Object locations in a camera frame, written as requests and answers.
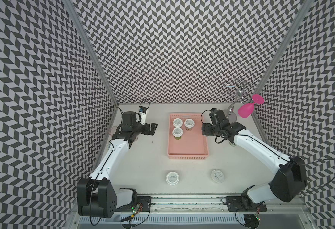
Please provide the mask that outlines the green label yogurt cup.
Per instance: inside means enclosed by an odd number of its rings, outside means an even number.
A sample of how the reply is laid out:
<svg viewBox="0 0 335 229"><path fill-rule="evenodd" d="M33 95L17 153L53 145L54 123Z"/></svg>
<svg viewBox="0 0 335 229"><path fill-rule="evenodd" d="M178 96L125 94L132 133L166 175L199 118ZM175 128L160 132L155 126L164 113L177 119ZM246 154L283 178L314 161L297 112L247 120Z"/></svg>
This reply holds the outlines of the green label yogurt cup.
<svg viewBox="0 0 335 229"><path fill-rule="evenodd" d="M180 140L183 135L183 129L180 127L175 127L172 131L172 135L175 138L175 140Z"/></svg>

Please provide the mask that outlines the red label yogurt cup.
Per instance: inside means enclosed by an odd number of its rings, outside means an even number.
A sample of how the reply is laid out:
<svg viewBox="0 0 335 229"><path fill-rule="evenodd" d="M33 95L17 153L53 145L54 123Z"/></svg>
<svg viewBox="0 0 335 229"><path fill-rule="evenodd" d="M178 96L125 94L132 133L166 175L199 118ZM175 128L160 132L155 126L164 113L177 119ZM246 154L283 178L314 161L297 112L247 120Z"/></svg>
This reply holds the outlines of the red label yogurt cup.
<svg viewBox="0 0 335 229"><path fill-rule="evenodd" d="M188 118L184 121L184 126L187 131L190 131L195 126L195 121L193 119Z"/></svg>

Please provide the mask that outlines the beige label yogurt cup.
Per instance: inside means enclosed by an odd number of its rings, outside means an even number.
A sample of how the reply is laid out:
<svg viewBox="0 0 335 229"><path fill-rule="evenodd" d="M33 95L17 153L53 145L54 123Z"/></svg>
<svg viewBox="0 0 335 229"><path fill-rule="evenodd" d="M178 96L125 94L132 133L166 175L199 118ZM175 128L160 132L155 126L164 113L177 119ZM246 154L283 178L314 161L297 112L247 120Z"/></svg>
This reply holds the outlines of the beige label yogurt cup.
<svg viewBox="0 0 335 229"><path fill-rule="evenodd" d="M182 119L180 119L180 118L175 118L174 120L173 120L173 126L174 127L179 127L179 128L181 128L182 127L182 125L183 125L183 121L182 121Z"/></svg>

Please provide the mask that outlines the pink plastic basket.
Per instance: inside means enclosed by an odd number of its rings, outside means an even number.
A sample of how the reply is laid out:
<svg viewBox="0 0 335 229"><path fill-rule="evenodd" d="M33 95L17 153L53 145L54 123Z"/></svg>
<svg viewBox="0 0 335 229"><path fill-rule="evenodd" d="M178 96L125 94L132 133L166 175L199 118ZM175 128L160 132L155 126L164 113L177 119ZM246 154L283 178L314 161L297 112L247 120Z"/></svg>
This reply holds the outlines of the pink plastic basket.
<svg viewBox="0 0 335 229"><path fill-rule="evenodd" d="M169 115L167 155L170 159L206 159L208 157L207 138L202 135L200 117L199 113L171 113ZM195 121L195 126L190 131L185 129L183 123L181 127L183 135L180 140L175 140L172 135L175 118L180 118L183 122L188 118Z"/></svg>

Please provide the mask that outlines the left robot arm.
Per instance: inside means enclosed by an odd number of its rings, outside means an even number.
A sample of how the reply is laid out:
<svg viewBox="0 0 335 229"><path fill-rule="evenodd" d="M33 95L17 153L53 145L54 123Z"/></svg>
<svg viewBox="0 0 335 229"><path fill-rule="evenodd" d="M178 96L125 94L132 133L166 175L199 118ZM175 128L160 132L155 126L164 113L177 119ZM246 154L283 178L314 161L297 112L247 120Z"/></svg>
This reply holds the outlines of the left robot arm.
<svg viewBox="0 0 335 229"><path fill-rule="evenodd" d="M148 108L138 112L122 113L121 124L111 137L110 147L99 165L88 178L77 184L78 213L81 216L111 218L114 212L124 206L137 204L137 191L132 188L115 190L112 179L123 157L130 150L138 135L154 135L157 124L146 122Z"/></svg>

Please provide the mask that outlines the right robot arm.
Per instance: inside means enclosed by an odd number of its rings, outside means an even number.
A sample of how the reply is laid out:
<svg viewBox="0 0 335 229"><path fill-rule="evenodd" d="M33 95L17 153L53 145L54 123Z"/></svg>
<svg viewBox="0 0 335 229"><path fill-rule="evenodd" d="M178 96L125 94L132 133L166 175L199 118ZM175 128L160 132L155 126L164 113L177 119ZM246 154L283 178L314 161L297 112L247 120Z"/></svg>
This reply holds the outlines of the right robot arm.
<svg viewBox="0 0 335 229"><path fill-rule="evenodd" d="M221 137L239 146L262 164L274 175L272 181L259 186L251 186L241 194L243 203L259 204L271 199L290 202L307 187L307 175L304 160L300 157L285 155L254 136L239 122L230 123L224 112L212 108L209 111L211 123L202 124L204 136Z"/></svg>

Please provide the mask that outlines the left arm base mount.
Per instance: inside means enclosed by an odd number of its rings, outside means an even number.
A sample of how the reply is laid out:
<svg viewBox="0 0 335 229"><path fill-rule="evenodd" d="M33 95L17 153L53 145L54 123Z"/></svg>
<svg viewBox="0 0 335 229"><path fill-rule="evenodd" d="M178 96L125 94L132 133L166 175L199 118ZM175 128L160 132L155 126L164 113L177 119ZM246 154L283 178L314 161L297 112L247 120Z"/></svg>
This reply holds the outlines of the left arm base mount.
<svg viewBox="0 0 335 229"><path fill-rule="evenodd" d="M138 196L134 203L117 208L116 212L132 212L137 206L142 206L142 212L149 212L151 209L151 201L151 196Z"/></svg>

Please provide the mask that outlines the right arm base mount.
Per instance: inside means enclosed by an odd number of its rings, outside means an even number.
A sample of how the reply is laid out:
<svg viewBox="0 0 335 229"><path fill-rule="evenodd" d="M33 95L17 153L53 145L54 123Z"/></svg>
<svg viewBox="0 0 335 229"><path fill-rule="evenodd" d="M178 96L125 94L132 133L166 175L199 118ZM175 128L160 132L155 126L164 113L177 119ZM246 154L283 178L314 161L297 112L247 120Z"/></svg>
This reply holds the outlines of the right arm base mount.
<svg viewBox="0 0 335 229"><path fill-rule="evenodd" d="M229 212L245 211L245 212L266 212L267 207L264 202L253 203L247 197L242 196L226 196L223 203L227 205Z"/></svg>

